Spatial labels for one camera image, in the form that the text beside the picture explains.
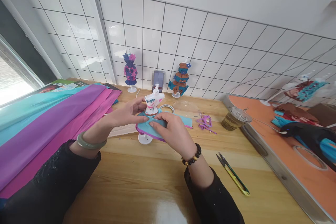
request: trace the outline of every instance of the wooden table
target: wooden table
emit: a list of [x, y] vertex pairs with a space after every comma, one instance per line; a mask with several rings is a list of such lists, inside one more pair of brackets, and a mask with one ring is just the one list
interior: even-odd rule
[[[123, 93], [113, 108], [123, 106], [136, 95], [128, 93], [125, 86], [117, 87]], [[141, 89], [139, 96], [150, 93]], [[212, 117], [212, 129], [218, 135], [202, 131], [195, 119], [194, 128], [188, 131], [202, 146], [202, 154], [232, 195], [245, 223], [312, 223], [242, 132], [227, 131], [221, 126], [227, 113], [221, 101], [165, 95], [161, 104], [173, 105], [185, 100]], [[239, 191], [222, 167], [215, 155], [218, 151], [247, 186], [250, 197]], [[109, 138], [101, 156], [64, 223], [199, 223], [183, 177], [185, 166], [168, 144], [153, 140], [149, 145], [141, 145], [138, 134], [131, 133]]]

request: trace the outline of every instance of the black bead bracelet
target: black bead bracelet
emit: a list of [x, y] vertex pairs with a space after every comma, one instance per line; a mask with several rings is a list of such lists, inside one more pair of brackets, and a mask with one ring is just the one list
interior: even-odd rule
[[199, 158], [199, 156], [200, 156], [200, 154], [202, 152], [202, 149], [201, 149], [200, 145], [198, 143], [195, 143], [195, 145], [197, 147], [197, 152], [196, 152], [195, 156], [192, 159], [190, 159], [189, 161], [185, 161], [183, 157], [181, 158], [182, 159], [182, 163], [185, 166], [189, 166], [189, 165], [195, 163], [195, 161], [197, 160], [197, 158]]

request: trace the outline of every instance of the jar lid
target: jar lid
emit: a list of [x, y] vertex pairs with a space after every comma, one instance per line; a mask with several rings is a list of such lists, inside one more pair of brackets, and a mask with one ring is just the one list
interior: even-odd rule
[[245, 122], [245, 123], [252, 122], [252, 118], [245, 111], [237, 107], [231, 108], [231, 114], [242, 122]]

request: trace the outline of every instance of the hand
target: hand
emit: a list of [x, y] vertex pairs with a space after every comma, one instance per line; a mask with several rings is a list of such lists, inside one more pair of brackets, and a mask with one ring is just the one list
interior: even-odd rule
[[185, 160], [190, 160], [196, 153], [197, 147], [182, 122], [182, 119], [168, 112], [157, 114], [155, 119], [166, 121], [167, 128], [156, 122], [149, 124], [163, 137], [163, 139], [178, 152]]
[[124, 107], [118, 108], [110, 114], [104, 116], [101, 121], [109, 125], [111, 128], [124, 126], [127, 124], [144, 123], [149, 120], [146, 116], [136, 116], [136, 114], [147, 108], [144, 97], [135, 98], [125, 104]]

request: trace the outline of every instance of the white tile wall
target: white tile wall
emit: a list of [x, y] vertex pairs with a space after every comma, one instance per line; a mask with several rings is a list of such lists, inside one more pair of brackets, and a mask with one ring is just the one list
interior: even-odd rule
[[[148, 89], [154, 70], [165, 71], [167, 84], [189, 57], [185, 95], [206, 99], [220, 100], [229, 92], [267, 99], [298, 74], [313, 70], [315, 77], [330, 73], [329, 80], [336, 80], [336, 50], [321, 55], [336, 45], [333, 39], [156, 0], [99, 2], [121, 85], [128, 52], [136, 54], [136, 86]], [[88, 0], [31, 3], [73, 77], [111, 81]], [[164, 91], [171, 92], [167, 85]]]

